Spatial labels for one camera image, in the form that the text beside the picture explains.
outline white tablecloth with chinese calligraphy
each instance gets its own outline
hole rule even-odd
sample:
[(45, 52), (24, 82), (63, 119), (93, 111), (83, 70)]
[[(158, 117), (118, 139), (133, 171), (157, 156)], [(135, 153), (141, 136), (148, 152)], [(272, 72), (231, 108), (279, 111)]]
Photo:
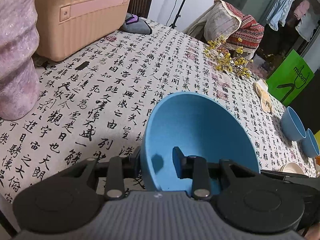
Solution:
[[(284, 107), (262, 112), (253, 80), (216, 72), (204, 44), (148, 20), (152, 35), (114, 32), (61, 63), (35, 58), (41, 93), (15, 122), (0, 119), (0, 193), (11, 202), (24, 188), (89, 157), (107, 161), (141, 144), (153, 107), (169, 93), (195, 91), (225, 106), (256, 147), (260, 168), (293, 161), (316, 171), (280, 128)], [(126, 184), (143, 187), (141, 178)]]

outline purple marbled vase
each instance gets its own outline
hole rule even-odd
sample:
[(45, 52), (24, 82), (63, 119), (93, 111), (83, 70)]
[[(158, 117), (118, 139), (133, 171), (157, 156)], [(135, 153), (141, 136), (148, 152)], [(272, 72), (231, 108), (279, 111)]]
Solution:
[(39, 45), (34, 0), (0, 0), (0, 117), (17, 120), (35, 105), (39, 77), (31, 56)]

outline green sign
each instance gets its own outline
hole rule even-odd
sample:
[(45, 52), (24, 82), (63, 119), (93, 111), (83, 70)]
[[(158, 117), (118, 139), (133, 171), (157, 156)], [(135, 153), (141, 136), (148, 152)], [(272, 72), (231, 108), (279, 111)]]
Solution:
[(306, 87), (314, 73), (304, 59), (294, 50), (267, 79), (269, 93), (285, 106)]

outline orange suitcase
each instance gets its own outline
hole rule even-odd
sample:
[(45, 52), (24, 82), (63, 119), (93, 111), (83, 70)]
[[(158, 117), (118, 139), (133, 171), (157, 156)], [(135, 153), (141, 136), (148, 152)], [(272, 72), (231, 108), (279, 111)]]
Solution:
[(40, 35), (37, 53), (54, 61), (117, 30), (130, 0), (35, 0)]

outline blue bowl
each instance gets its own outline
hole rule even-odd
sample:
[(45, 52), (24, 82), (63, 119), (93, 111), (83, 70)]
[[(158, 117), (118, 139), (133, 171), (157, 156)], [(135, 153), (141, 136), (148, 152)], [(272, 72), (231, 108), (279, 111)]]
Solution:
[(284, 135), (291, 141), (300, 141), (306, 137), (306, 131), (296, 112), (288, 106), (281, 118)]
[[(197, 93), (171, 94), (153, 109), (140, 151), (147, 190), (190, 194), (192, 180), (179, 179), (173, 165), (175, 146), (185, 156), (197, 155), (214, 163), (231, 159), (260, 172), (255, 148), (241, 124), (219, 103)], [(212, 180), (212, 192), (220, 193), (216, 180)]]
[(318, 143), (310, 129), (306, 131), (306, 134), (306, 138), (301, 142), (303, 153), (309, 158), (315, 158), (320, 155)]

